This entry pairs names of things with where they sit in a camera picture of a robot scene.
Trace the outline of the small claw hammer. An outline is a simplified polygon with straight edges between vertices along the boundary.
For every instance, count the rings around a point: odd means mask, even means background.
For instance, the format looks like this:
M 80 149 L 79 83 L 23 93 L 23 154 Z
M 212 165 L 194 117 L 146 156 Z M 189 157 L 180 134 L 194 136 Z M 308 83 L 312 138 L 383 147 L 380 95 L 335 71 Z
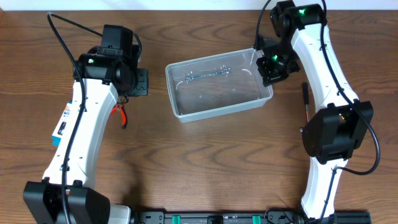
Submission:
M 303 102 L 304 102 L 304 107 L 305 107 L 305 117 L 306 117 L 306 125 L 302 128 L 300 128 L 300 133 L 303 134 L 305 127 L 310 121 L 310 111 L 309 111 L 309 90 L 308 90 L 308 83 L 303 82 L 302 83 L 302 95 L 303 95 Z

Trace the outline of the clear plastic container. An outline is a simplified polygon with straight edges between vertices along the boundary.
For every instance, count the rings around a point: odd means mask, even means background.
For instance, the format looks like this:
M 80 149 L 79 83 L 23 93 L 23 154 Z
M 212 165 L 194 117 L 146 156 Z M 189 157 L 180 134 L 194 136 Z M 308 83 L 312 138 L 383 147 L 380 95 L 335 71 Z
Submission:
M 165 68 L 170 104 L 181 123 L 223 116 L 262 107 L 273 97 L 271 86 L 262 84 L 252 48 L 171 63 Z M 186 82 L 190 75 L 230 67 L 231 73 Z

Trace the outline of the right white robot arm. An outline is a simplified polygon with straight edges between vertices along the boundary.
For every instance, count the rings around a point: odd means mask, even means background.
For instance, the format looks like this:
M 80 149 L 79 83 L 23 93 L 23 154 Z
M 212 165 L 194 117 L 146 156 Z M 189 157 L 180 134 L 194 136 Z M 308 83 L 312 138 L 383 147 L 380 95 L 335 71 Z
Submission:
M 342 173 L 366 134 L 373 134 L 374 111 L 350 87 L 330 42 L 325 4 L 296 6 L 278 2 L 270 13 L 276 40 L 256 36 L 262 51 L 257 69 L 264 86 L 286 80 L 303 70 L 308 81 L 303 97 L 313 97 L 315 114 L 301 129 L 310 156 L 307 187 L 292 223 L 370 223 L 367 212 L 337 212 L 334 198 Z

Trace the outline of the silver wrench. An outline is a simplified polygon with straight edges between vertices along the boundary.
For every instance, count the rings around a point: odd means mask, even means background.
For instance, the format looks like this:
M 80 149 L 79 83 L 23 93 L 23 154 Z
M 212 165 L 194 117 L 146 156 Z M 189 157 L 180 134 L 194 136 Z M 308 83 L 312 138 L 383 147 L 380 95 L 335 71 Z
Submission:
M 216 72 L 204 73 L 204 74 L 199 74 L 199 75 L 190 75 L 190 76 L 183 78 L 183 80 L 185 80 L 188 83 L 190 81 L 197 80 L 200 78 L 208 78 L 208 77 L 215 77 L 215 76 L 220 76 L 220 75 L 227 75 L 229 73 L 231 73 L 231 68 L 227 67 L 227 68 L 224 68 L 224 69 L 216 71 Z

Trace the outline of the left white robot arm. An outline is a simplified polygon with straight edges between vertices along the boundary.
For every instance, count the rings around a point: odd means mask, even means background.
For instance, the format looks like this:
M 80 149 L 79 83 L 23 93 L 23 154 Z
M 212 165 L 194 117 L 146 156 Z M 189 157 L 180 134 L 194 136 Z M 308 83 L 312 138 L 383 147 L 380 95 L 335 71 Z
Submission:
M 56 153 L 40 182 L 28 182 L 23 199 L 37 223 L 133 223 L 132 209 L 95 190 L 104 130 L 119 97 L 146 96 L 148 71 L 138 68 L 141 47 L 94 47 L 74 62 L 73 98 Z

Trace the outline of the red handled pliers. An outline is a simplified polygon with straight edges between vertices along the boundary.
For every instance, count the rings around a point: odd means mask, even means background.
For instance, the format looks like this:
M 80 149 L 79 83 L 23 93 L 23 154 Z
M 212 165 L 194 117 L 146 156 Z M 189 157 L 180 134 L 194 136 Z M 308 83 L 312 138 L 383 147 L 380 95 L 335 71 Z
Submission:
M 122 96 L 120 100 L 118 100 L 116 102 L 116 104 L 114 105 L 114 107 L 111 110 L 111 114 L 114 114 L 115 112 L 119 111 L 122 117 L 122 124 L 121 124 L 121 128 L 125 129 L 127 127 L 128 124 L 128 118 L 127 118 L 127 114 L 126 111 L 124 109 L 124 105 L 126 103 L 129 102 L 129 97 L 128 96 Z

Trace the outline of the blue white product box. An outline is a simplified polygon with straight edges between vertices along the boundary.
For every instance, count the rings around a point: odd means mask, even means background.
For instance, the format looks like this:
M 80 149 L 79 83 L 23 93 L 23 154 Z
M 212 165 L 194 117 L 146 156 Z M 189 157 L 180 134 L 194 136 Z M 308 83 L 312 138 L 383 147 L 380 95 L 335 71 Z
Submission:
M 71 101 L 68 101 L 68 103 L 65 106 L 65 109 L 52 133 L 52 145 L 55 147 L 58 147 L 60 144 L 60 141 L 63 136 L 63 132 L 65 130 L 65 127 L 67 125 L 69 116 L 70 116 L 70 107 L 72 105 Z

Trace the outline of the black mounting rail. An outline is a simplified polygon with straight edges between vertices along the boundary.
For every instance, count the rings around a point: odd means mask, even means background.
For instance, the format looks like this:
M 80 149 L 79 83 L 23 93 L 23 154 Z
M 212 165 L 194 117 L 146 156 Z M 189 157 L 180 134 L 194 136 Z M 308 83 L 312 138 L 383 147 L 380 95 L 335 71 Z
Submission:
M 264 213 L 169 213 L 135 212 L 130 224 L 371 224 L 368 212 L 334 213 L 322 220 L 306 218 L 301 212 L 271 209 Z

